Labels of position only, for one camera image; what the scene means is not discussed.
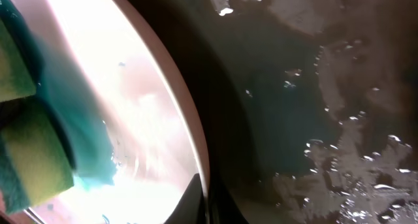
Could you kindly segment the white plate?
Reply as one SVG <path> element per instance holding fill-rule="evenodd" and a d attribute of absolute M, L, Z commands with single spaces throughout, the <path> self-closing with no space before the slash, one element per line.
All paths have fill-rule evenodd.
<path fill-rule="evenodd" d="M 195 174 L 206 205 L 210 167 L 197 109 L 173 58 L 130 2 L 11 1 L 35 36 L 80 66 L 112 143 L 116 173 L 110 185 L 76 184 L 14 214 L 1 204 L 1 219 L 165 223 Z"/>

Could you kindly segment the green yellow sponge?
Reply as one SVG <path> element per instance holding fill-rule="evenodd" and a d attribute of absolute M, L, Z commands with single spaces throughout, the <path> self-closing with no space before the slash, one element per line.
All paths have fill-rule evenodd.
<path fill-rule="evenodd" d="M 1 0 L 1 204 L 20 212 L 116 173 L 97 101 L 80 66 L 35 36 Z"/>

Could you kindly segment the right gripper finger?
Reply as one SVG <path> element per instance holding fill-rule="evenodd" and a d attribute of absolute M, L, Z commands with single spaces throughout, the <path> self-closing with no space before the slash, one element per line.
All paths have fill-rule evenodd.
<path fill-rule="evenodd" d="M 165 224 L 207 224 L 201 178 L 195 174 Z"/>

